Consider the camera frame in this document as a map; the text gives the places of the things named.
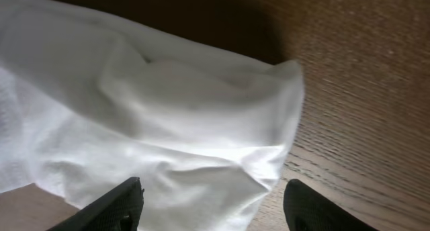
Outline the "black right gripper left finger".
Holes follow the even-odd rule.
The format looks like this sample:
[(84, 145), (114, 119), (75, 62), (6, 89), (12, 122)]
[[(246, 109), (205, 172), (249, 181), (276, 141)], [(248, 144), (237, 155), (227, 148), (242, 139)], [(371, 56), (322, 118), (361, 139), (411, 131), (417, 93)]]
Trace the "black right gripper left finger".
[(137, 231), (144, 189), (131, 177), (48, 231)]

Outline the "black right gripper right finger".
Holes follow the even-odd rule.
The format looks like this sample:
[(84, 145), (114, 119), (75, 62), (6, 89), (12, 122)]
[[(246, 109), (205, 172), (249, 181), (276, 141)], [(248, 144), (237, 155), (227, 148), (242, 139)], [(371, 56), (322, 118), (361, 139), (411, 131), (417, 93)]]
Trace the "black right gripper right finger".
[(288, 181), (283, 209), (290, 231), (377, 231), (298, 179)]

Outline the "white t-shirt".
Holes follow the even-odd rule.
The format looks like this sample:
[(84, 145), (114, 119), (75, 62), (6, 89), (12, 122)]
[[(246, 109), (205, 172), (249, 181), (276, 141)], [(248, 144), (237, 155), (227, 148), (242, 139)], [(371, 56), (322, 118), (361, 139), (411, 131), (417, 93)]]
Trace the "white t-shirt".
[(129, 177), (141, 230), (245, 230), (280, 179), (304, 98), (270, 65), (51, 0), (1, 0), (1, 190), (82, 208)]

